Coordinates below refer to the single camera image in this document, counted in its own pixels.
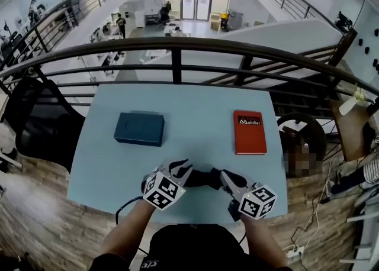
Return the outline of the white power strip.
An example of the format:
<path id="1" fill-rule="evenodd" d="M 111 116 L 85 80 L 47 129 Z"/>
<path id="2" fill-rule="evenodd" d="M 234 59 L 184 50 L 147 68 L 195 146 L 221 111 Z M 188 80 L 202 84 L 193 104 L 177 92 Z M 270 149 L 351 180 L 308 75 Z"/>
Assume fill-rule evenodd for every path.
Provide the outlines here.
<path id="1" fill-rule="evenodd" d="M 289 264 L 299 261 L 303 255 L 303 252 L 304 246 L 289 249 L 289 251 L 287 251 L 287 259 Z"/>

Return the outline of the black mesh office chair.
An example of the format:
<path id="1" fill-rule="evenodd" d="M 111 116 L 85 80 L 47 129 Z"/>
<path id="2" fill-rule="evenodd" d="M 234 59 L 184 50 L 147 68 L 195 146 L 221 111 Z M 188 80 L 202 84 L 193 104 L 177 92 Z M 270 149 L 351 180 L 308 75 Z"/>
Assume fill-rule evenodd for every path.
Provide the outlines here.
<path id="1" fill-rule="evenodd" d="M 3 119 L 16 134 L 19 153 L 71 171 L 85 117 L 52 80 L 23 78 L 9 97 Z"/>

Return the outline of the dark staircase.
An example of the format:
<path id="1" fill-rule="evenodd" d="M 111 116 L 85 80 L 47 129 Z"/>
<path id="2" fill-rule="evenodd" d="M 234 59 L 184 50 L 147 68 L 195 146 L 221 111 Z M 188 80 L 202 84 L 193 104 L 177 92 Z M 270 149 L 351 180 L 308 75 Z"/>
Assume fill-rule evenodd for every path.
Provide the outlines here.
<path id="1" fill-rule="evenodd" d="M 338 44 L 300 54 L 237 41 L 206 39 L 212 53 L 240 56 L 239 67 L 183 65 L 182 69 L 218 74 L 202 84 L 229 88 L 220 101 L 232 109 L 280 117 L 299 111 L 311 117 L 330 118 L 329 102 L 344 93 L 338 84 L 361 84 L 336 67 L 356 36 L 357 32 L 350 29 Z"/>

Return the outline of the striped cloth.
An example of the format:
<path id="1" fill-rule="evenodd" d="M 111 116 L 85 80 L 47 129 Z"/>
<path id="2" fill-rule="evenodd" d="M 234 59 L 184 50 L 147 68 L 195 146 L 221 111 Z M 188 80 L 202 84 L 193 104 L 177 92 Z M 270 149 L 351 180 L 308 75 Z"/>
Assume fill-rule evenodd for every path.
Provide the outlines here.
<path id="1" fill-rule="evenodd" d="M 379 182 L 379 154 L 364 165 L 363 171 L 366 183 L 374 185 Z"/>

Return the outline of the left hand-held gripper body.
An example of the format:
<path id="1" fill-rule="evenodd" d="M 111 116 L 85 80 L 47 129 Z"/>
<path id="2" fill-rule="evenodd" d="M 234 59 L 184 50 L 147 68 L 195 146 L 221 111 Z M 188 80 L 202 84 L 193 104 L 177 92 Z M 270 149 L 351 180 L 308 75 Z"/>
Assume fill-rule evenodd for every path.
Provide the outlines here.
<path id="1" fill-rule="evenodd" d="M 168 169 L 169 163 L 158 166 L 143 178 L 141 185 L 143 199 L 160 211 L 176 203 L 186 192 L 183 186 L 174 181 Z"/>

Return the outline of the person's right forearm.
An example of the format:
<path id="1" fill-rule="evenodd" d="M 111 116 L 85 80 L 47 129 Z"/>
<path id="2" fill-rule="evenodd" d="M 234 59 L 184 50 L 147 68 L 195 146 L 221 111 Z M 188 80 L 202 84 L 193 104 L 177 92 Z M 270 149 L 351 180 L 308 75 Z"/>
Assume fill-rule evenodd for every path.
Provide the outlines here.
<path id="1" fill-rule="evenodd" d="M 249 254 L 260 258 L 274 270 L 287 267 L 287 257 L 265 220 L 263 218 L 255 220 L 246 215 L 241 215 L 240 219 L 245 226 Z"/>

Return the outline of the red book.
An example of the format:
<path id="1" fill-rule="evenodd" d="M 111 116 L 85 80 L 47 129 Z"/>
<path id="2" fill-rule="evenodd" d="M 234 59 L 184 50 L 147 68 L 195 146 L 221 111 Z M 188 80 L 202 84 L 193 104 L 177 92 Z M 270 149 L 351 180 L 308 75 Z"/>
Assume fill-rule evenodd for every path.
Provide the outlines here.
<path id="1" fill-rule="evenodd" d="M 263 155 L 267 153 L 262 114 L 253 111 L 233 112 L 235 153 Z"/>

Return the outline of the dark metal balcony railing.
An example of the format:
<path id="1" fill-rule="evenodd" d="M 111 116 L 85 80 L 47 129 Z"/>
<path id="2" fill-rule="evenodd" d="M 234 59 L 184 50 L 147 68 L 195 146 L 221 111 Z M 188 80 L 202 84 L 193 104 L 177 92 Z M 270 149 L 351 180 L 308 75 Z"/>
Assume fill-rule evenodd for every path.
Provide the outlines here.
<path id="1" fill-rule="evenodd" d="M 200 51 L 212 53 L 234 54 L 243 57 L 267 59 L 274 63 L 283 63 L 290 66 L 305 68 L 317 73 L 333 76 L 341 81 L 348 82 L 364 89 L 371 94 L 379 97 L 379 90 L 369 84 L 357 79 L 348 73 L 345 73 L 333 66 L 326 65 L 314 59 L 290 53 L 283 50 L 273 49 L 270 47 L 246 44 L 237 41 L 218 40 L 210 38 L 183 38 L 183 37 L 150 37 L 150 38 L 127 38 L 125 40 L 110 40 L 101 43 L 83 44 L 73 46 L 67 49 L 47 53 L 45 55 L 33 58 L 26 62 L 10 67 L 8 70 L 0 72 L 0 78 L 7 77 L 15 72 L 19 72 L 29 67 L 40 64 L 56 62 L 58 60 L 69 59 L 78 56 L 90 54 L 105 53 L 112 51 L 136 51 L 136 50 L 161 50 L 171 51 L 174 58 L 171 64 L 165 65 L 128 65 L 126 70 L 170 70 L 173 74 L 173 82 L 180 84 L 181 73 L 184 70 L 199 72 L 228 73 L 231 75 L 257 76 L 263 79 L 283 80 L 285 82 L 296 82 L 296 78 L 290 78 L 283 75 L 269 74 L 253 70 L 228 69 L 226 67 L 214 66 L 197 66 L 184 65 L 181 63 L 182 51 Z"/>

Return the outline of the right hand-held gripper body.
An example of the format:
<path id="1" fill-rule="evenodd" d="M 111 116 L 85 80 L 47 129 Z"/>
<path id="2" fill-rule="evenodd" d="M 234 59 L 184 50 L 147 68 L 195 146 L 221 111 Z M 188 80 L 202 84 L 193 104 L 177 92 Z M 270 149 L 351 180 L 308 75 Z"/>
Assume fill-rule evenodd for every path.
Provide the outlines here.
<path id="1" fill-rule="evenodd" d="M 272 211 L 276 200 L 277 194 L 268 186 L 253 187 L 240 199 L 232 199 L 228 206 L 228 212 L 234 221 L 240 220 L 242 215 L 259 220 Z"/>

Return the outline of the black handheld device with strap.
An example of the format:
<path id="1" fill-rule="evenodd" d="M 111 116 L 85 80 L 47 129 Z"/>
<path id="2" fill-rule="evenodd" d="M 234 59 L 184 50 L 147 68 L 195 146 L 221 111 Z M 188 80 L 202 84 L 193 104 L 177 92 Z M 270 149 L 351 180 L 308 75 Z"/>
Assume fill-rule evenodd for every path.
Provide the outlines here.
<path id="1" fill-rule="evenodd" d="M 215 190 L 219 190 L 223 186 L 221 171 L 216 168 L 212 168 L 209 172 L 201 172 L 199 170 L 190 171 L 183 187 L 194 188 L 201 186 L 209 186 Z"/>

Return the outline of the person's left forearm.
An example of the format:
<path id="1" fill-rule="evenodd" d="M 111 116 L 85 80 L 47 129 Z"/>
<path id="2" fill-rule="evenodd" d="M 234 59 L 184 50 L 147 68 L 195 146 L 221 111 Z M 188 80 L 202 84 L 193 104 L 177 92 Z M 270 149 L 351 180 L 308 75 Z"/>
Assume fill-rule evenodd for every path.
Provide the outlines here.
<path id="1" fill-rule="evenodd" d="M 143 199 L 136 201 L 130 212 L 106 236 L 100 248 L 100 255 L 114 254 L 122 258 L 129 267 L 155 209 Z"/>

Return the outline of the light blue table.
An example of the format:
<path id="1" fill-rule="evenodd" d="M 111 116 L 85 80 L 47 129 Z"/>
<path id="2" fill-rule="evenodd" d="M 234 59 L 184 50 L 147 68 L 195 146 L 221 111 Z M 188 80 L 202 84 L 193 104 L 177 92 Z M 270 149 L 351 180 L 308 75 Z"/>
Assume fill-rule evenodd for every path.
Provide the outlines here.
<path id="1" fill-rule="evenodd" d="M 188 159 L 194 169 L 227 169 L 269 186 L 277 201 L 271 217 L 287 213 L 287 184 L 275 115 L 261 111 L 267 153 L 236 155 L 232 109 L 220 101 L 229 88 L 199 85 L 126 84 L 98 88 L 80 134 L 68 199 L 91 208 L 128 213 L 143 177 L 165 162 Z M 122 112 L 163 115 L 160 147 L 114 139 Z"/>

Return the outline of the dark blue box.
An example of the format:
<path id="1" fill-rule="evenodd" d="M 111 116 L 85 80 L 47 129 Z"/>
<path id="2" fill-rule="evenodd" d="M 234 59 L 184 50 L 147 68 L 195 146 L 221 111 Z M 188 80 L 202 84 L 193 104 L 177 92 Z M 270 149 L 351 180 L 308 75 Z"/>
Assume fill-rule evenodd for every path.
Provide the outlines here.
<path id="1" fill-rule="evenodd" d="M 164 126 L 163 115 L 122 112 L 117 121 L 114 139 L 119 143 L 160 147 Z"/>

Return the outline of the person's black shirt torso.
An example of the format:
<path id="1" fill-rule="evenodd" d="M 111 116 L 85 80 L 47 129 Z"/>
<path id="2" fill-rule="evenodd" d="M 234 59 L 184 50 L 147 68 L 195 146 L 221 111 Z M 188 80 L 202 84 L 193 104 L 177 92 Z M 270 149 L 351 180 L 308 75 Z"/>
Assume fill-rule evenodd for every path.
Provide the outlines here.
<path id="1" fill-rule="evenodd" d="M 89 271 L 292 271 L 246 254 L 219 225 L 167 225 L 151 238 L 148 255 L 131 266 L 116 254 L 94 259 Z"/>

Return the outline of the wooden side table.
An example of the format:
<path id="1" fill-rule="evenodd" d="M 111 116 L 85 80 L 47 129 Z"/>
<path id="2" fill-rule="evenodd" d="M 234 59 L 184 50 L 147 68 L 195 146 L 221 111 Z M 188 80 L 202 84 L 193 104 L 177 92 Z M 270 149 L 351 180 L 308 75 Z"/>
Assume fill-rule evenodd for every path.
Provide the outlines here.
<path id="1" fill-rule="evenodd" d="M 369 122 L 367 107 L 355 105 L 346 115 L 341 115 L 339 107 L 343 101 L 330 100 L 329 106 L 341 140 L 342 152 L 346 162 L 365 157 L 363 127 Z"/>

